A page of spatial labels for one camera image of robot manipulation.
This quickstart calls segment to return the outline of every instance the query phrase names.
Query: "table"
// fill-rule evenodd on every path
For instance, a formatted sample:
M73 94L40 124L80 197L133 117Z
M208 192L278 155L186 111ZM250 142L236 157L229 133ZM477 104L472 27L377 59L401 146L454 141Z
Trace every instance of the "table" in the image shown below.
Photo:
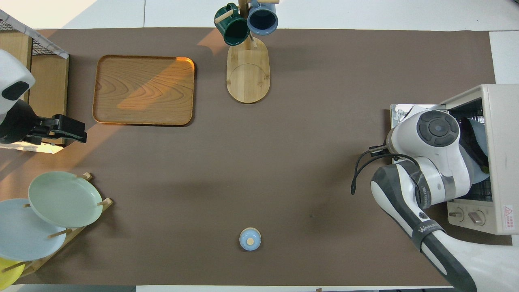
M270 91L248 105L227 92L228 47L213 29L42 34L71 54L67 112L86 123L88 141L54 155L0 151L0 200L26 197L37 175L64 170L91 172L115 204L18 284L448 285L373 200L369 180L384 162L363 171L355 196L349 185L358 155L383 142L390 104L441 102L495 82L487 32L277 30L261 37ZM97 124L103 55L193 59L192 121ZM445 206L428 213L446 220ZM256 252L238 245L246 227L262 233Z

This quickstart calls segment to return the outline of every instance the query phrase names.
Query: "blue mug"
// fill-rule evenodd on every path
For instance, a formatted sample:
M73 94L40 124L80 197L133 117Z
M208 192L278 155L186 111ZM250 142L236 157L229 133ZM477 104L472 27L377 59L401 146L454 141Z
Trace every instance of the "blue mug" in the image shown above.
M252 0L252 7L247 17L249 30L257 35L271 34L278 27L278 16L274 4L258 3Z

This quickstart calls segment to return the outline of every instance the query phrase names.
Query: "blue lid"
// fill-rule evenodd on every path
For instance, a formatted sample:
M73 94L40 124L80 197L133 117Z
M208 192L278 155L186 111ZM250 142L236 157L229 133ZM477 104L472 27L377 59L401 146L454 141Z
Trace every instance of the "blue lid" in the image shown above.
M261 244L261 234L256 228L245 228L240 234L240 245L243 249L256 250Z

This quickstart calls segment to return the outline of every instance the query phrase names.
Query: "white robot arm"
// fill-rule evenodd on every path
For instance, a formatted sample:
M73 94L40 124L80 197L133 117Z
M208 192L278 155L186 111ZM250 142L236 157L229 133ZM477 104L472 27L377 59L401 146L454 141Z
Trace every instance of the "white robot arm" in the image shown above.
M0 115L5 115L36 80L15 57L0 50Z
M0 49L0 143L26 141L40 144L42 138L87 141L85 124L56 114L38 117L20 96L35 83L32 74L15 57Z
M454 239L422 211L470 189L459 137L456 120L441 111L418 112L399 123L388 135L387 155L411 159L379 168L371 181L373 196L458 290L518 291L519 248Z

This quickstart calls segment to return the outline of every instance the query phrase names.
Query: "plate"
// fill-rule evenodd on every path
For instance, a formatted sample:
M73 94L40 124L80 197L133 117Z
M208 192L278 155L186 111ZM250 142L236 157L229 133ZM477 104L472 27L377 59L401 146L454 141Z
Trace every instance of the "plate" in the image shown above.
M97 189L88 181L64 171L46 172L29 186L29 201L43 220L64 228L94 223L103 206Z
M25 265L21 265L19 267L16 267L12 270L1 272L1 270L8 268L14 264L19 263L18 261L12 261L4 258L0 258L0 291L4 290L5 288L11 286L23 272L23 269L25 268Z
M65 235L47 236L63 228L43 221L31 208L29 200L16 198L0 202L0 257L14 261L32 261L56 252Z

